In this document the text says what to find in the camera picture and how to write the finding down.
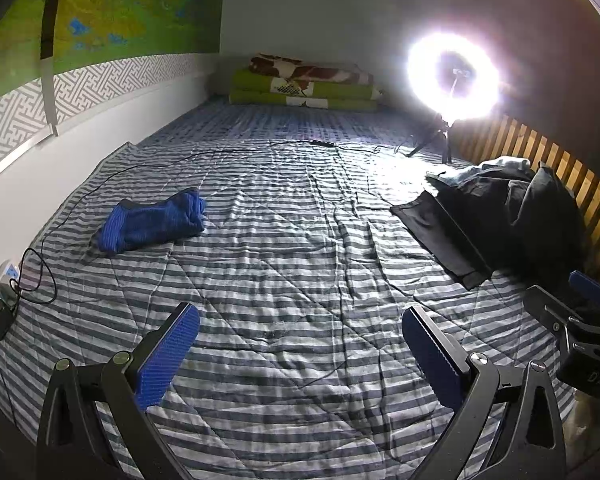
mattress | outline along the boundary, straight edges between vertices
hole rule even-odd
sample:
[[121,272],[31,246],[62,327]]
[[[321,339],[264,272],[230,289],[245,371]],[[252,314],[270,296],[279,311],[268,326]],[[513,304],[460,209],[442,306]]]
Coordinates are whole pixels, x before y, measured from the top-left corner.
[[[148,413],[194,478],[408,478],[452,416],[402,338],[413,303],[467,351],[503,365],[539,359],[555,376],[552,336],[525,313],[521,283],[496,272],[464,290],[389,213],[419,195],[440,160],[396,150],[412,132],[388,112],[212,100],[108,156],[33,244],[64,222],[45,242],[58,299],[22,301],[0,345],[19,428],[35,439],[58,359],[94,364],[132,350],[181,301],[200,310],[200,335]],[[306,139],[339,147],[293,142]],[[76,206],[137,164],[151,167],[113,177]],[[207,203],[202,235],[113,258],[97,250],[117,202],[192,186]],[[26,266],[29,286],[37,270]],[[45,275],[39,298],[51,292]],[[573,391],[554,387],[564,417]],[[0,407],[11,416],[1,378]],[[122,467],[139,476],[106,406],[98,410]],[[492,412],[466,474],[501,414]]]

wallpaper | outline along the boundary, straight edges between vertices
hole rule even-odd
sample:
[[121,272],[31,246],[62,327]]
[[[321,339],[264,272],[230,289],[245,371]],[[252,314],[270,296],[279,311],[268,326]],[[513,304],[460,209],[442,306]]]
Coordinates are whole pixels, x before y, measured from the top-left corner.
[[218,52],[222,0],[60,0],[56,73],[152,54]]
[[0,20],[0,97],[40,77],[45,0],[16,0]]

bed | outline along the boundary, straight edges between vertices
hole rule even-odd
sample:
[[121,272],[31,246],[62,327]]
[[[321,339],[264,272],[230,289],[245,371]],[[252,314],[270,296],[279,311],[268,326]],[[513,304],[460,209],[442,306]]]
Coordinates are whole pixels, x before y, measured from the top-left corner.
[[[420,194],[440,160],[405,157],[399,146],[410,147],[414,131],[387,110],[212,99],[109,155],[33,244],[64,222],[45,241],[57,300],[23,301],[0,345],[20,430],[35,440],[58,359],[93,364],[131,350],[181,301],[200,310],[200,335],[149,414],[194,478],[408,478],[452,415],[402,338],[412,303],[467,351],[497,364],[538,359],[555,374],[552,336],[523,309],[525,285],[496,272],[464,290],[389,212]],[[309,139],[338,148],[291,142]],[[119,174],[78,203],[142,164],[151,167]],[[207,203],[201,236],[113,258],[97,250],[117,202],[156,202],[191,186]],[[26,266],[23,283],[34,285],[37,272]],[[48,274],[42,290],[48,298]],[[555,379],[554,387],[564,419],[573,391]],[[1,378],[0,408],[11,417]],[[106,406],[99,411],[117,459],[139,477]],[[467,475],[501,414],[492,411]]]

metal screw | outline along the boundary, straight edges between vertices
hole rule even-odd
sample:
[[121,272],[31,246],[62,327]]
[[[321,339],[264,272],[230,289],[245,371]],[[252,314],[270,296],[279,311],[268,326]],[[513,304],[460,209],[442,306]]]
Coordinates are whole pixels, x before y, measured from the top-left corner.
[[546,370],[546,366],[544,366],[544,363],[540,363],[538,361],[531,361],[531,367],[536,371],[536,372],[544,372]]
[[475,364],[480,365],[480,366],[484,366],[485,364],[487,364],[489,362],[489,360],[487,359],[487,356],[485,354],[471,354],[471,361],[473,361]]
[[56,370],[58,370],[59,372],[62,372],[64,370],[66,370],[70,365],[71,365],[71,361],[69,361],[69,359],[60,359],[56,363]]
[[115,362],[117,365],[128,363],[129,359],[131,359],[129,352],[118,352],[113,356],[113,362]]

pile of clothes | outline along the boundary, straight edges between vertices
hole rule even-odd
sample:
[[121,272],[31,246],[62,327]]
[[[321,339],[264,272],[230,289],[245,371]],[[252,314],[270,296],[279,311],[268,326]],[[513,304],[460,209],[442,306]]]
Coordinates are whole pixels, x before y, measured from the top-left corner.
[[498,270],[538,283],[569,303],[586,231],[573,195],[541,164],[503,156],[465,170],[427,173],[438,190],[391,211],[468,290]]
[[381,96],[373,76],[355,67],[259,54],[235,73],[230,101],[375,112]]

